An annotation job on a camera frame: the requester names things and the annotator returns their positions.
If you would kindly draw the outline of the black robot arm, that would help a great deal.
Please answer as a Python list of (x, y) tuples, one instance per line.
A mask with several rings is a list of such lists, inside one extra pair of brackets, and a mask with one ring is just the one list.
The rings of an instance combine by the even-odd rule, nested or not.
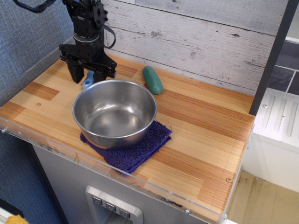
[(104, 31), (115, 35), (105, 25), (107, 10), (100, 0), (64, 0), (73, 23), (74, 44), (61, 44), (61, 60), (67, 62), (69, 72), (75, 83), (84, 77), (84, 69), (94, 72), (94, 81), (107, 77), (115, 78), (117, 63), (106, 55), (104, 49), (112, 48), (104, 44)]

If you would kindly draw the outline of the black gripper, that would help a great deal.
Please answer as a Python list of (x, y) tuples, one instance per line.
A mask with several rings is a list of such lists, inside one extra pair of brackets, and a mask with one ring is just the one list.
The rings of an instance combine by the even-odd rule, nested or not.
[(84, 69), (93, 71), (94, 82), (115, 78), (117, 63), (104, 52), (103, 44), (75, 41), (75, 44), (61, 44), (61, 60), (67, 66), (73, 81), (78, 84), (84, 77)]

